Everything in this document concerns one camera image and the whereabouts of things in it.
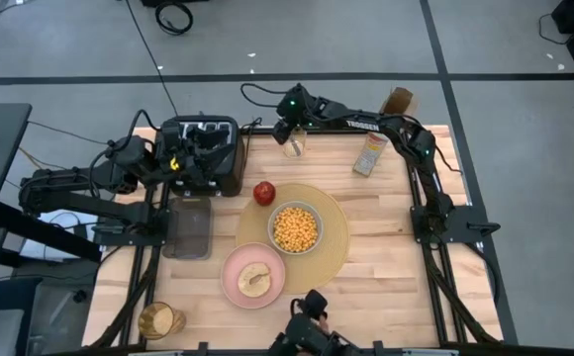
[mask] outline bread roll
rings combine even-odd
[[[269,291],[270,285],[269,268],[262,262],[248,264],[240,271],[239,290],[250,298],[258,298],[264,295]]]

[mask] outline small glass jar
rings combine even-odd
[[[289,158],[298,158],[305,154],[305,141],[307,140],[307,132],[297,126],[289,134],[289,138],[283,144],[283,152]]]
[[[147,340],[158,340],[179,332],[186,325],[186,315],[166,303],[154,302],[144,308],[138,320],[140,333]]]

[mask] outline round woven placemat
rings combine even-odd
[[[310,185],[289,183],[276,186],[276,198],[268,207],[251,200],[240,215],[237,246],[262,242],[275,248],[267,236],[269,216],[281,204],[292,201],[311,205],[323,221],[323,238],[312,251],[303,255],[278,251],[285,263],[283,292],[302,294],[330,281],[339,272],[348,254],[348,222],[339,204],[329,194]]]

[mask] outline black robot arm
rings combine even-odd
[[[32,177],[22,179],[19,205],[24,213],[35,217],[66,209],[106,218],[104,224],[95,227],[101,235],[106,233],[101,244],[161,244],[166,233],[165,212],[151,202],[119,204],[102,200],[99,190],[131,194],[138,183],[154,190],[160,183],[183,177],[188,177],[186,181],[193,183],[193,187],[208,186],[216,167],[233,151],[234,145],[221,144],[229,135],[221,130],[196,129],[181,137],[178,122],[183,119],[170,119],[162,129],[153,127],[157,131],[154,142],[137,135],[110,140],[88,168],[36,171]],[[100,158],[105,159],[96,165]],[[89,196],[76,193],[86,190]],[[131,233],[143,238],[131,237]]]
[[[344,104],[311,96],[300,84],[290,89],[276,108],[282,118],[274,127],[273,136],[279,144],[287,141],[296,127],[319,127],[322,129],[362,129],[386,135],[395,150],[417,170],[426,194],[425,223],[436,235],[446,229],[448,215],[454,205],[443,193],[434,166],[436,143],[434,135],[417,120],[405,115],[386,115],[350,110]]]

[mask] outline concrete floor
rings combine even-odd
[[[436,74],[417,0],[211,0],[189,5],[195,25],[178,38],[131,1],[164,75]],[[566,48],[537,36],[537,18],[557,3],[429,0],[448,72],[574,73]],[[545,32],[562,38],[551,22]],[[31,103],[31,120],[99,140],[124,134],[139,108],[161,123],[172,116],[161,86],[137,77],[155,73],[124,2],[36,0],[0,16],[0,77],[38,83],[0,85],[0,102]],[[135,83],[43,84],[44,77],[83,76]],[[272,111],[240,96],[239,83],[211,78],[168,84],[180,114],[275,121]],[[262,84],[288,88],[293,78]],[[391,87],[404,86],[419,95],[423,123],[450,124],[441,84],[432,79],[303,82],[313,93],[369,110]],[[494,240],[519,343],[574,347],[574,81],[556,79],[452,87],[489,219],[503,226]],[[38,127],[28,129],[22,146],[41,160],[80,166],[100,148]],[[8,178],[18,182],[33,169],[17,156]],[[16,205],[16,193],[6,185],[1,199]]]

